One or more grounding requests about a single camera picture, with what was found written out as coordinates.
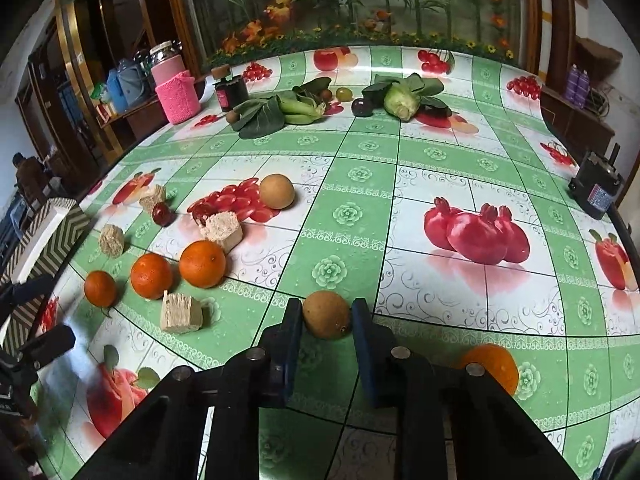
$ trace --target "printed apple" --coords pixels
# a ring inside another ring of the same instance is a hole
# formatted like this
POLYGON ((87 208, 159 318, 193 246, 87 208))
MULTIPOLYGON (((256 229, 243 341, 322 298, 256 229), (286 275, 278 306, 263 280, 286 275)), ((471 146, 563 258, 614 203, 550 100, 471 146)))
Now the printed apple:
POLYGON ((118 204, 133 204, 140 200, 140 194, 145 186, 151 184, 155 174, 160 171, 161 168, 153 168, 149 173, 137 172, 131 180, 129 180, 113 197, 113 205, 118 204))
POLYGON ((314 65, 321 72, 332 72, 338 68, 341 60, 351 54, 348 46, 334 48, 319 48, 314 52, 314 65))
POLYGON ((607 238, 602 238, 595 229, 589 229, 589 233, 596 240, 596 257, 611 286, 618 290, 626 288, 632 291, 638 290, 638 283, 629 257, 618 243, 616 235, 609 233, 607 238))
POLYGON ((100 189, 100 186, 102 185, 102 180, 100 179, 98 182, 96 182, 94 184, 94 186, 89 190, 89 193, 87 193, 87 195, 92 195, 94 194, 96 191, 98 191, 100 189))
POLYGON ((108 438, 129 413, 146 397, 146 390, 134 386, 138 376, 125 368, 107 370, 98 365, 98 373, 86 391, 86 405, 95 429, 108 438))

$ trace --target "blue bottle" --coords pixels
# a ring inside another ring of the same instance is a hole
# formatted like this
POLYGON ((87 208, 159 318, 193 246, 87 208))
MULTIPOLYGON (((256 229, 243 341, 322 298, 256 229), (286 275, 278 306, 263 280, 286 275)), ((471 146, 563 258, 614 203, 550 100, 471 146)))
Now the blue bottle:
POLYGON ((577 66, 573 65, 566 75, 566 86, 564 87, 564 98, 570 103, 574 102, 575 91, 578 89, 578 79, 580 79, 580 71, 577 66))
POLYGON ((574 104, 582 109, 585 102, 587 102, 587 95, 589 94, 589 76, 587 71, 584 70, 578 78, 578 88, 575 91, 574 104))
POLYGON ((116 109, 117 113, 123 114, 126 112, 129 105, 127 104, 127 99, 124 97, 124 93, 122 92, 120 82, 118 81, 118 71, 114 68, 109 70, 107 90, 109 90, 111 102, 113 103, 113 107, 116 109))

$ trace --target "mandarin orange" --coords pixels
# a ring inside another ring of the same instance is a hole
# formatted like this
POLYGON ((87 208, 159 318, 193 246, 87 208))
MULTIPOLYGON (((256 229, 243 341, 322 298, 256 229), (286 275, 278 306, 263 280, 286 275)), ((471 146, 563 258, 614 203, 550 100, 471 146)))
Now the mandarin orange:
POLYGON ((92 270, 84 280, 84 295, 93 306, 109 308, 116 300, 116 282, 103 270, 92 270))
POLYGON ((493 343, 473 347, 460 361, 463 368, 469 363, 481 364, 500 385, 513 395, 518 387, 518 367, 506 348, 493 343))
POLYGON ((158 300, 170 290, 174 276, 169 262, 155 253, 140 256, 131 267, 129 279, 133 290, 148 300, 158 300))
POLYGON ((225 274, 226 257, 222 248, 209 240, 198 240, 180 256, 180 275, 199 288, 217 285, 225 274))

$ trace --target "jar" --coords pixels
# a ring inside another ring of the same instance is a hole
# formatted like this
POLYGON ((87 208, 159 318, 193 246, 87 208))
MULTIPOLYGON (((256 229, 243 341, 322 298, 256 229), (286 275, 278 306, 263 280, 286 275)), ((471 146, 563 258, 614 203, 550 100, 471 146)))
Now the jar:
POLYGON ((157 44, 149 51, 149 54, 151 56, 151 73, 156 86, 160 86, 185 70, 182 57, 176 52, 171 41, 157 44))

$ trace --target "person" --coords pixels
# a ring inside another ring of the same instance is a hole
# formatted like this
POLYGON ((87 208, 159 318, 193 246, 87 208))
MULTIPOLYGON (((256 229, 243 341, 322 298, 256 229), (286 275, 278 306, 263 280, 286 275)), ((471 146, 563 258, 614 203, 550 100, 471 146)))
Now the person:
POLYGON ((16 168, 15 179, 21 195, 29 204, 37 200, 41 206, 44 205, 47 201, 44 189, 49 185, 44 166, 34 156, 24 158, 20 152, 14 155, 13 163, 16 168))

